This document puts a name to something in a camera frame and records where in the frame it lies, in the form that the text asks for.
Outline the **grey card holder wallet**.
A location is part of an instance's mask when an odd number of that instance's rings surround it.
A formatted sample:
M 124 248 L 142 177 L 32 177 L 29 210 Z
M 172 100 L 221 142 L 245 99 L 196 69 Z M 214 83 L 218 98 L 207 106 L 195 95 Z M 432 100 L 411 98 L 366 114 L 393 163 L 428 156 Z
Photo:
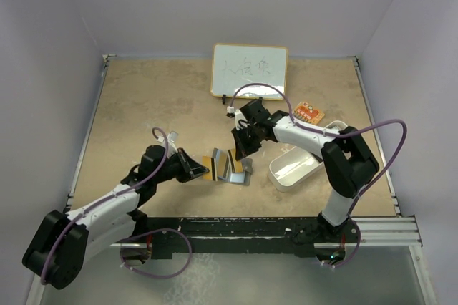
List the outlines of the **grey card holder wallet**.
M 209 170 L 213 181 L 248 186 L 253 174 L 253 160 L 251 158 L 236 160 L 235 148 L 229 150 L 214 148 L 210 157 Z

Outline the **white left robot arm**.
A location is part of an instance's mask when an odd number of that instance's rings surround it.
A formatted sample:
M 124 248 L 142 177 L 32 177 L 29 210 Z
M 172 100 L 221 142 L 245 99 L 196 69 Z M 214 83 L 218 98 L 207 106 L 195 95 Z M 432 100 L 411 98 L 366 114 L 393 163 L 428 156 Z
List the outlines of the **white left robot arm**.
M 149 235 L 148 217 L 140 207 L 169 180 L 186 183 L 208 173 L 182 148 L 168 152 L 149 146 L 113 190 L 67 213 L 45 215 L 22 257 L 22 265 L 56 289 L 68 286 L 83 265 L 118 242 L 139 242 Z

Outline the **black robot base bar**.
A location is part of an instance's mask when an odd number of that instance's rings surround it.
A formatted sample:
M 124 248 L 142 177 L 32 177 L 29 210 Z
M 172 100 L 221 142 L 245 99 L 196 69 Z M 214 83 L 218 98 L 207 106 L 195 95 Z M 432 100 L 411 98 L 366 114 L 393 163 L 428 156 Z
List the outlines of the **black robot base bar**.
M 134 230 L 120 244 L 151 248 L 152 259 L 175 253 L 287 254 L 338 260 L 358 246 L 361 231 L 348 219 L 332 227 L 316 217 L 149 217 L 135 210 Z

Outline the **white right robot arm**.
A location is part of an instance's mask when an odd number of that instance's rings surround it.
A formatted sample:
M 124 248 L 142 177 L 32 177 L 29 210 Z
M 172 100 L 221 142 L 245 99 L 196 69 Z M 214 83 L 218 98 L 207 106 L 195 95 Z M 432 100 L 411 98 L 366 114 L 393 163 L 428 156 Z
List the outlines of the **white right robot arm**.
M 357 194 L 379 171 L 374 154 L 356 129 L 325 129 L 297 120 L 289 112 L 271 113 L 260 99 L 239 109 L 227 106 L 227 116 L 235 120 L 231 133 L 236 160 L 258 152 L 263 141 L 289 144 L 322 159 L 331 194 L 320 213 L 318 233 L 325 241 L 341 236 Z

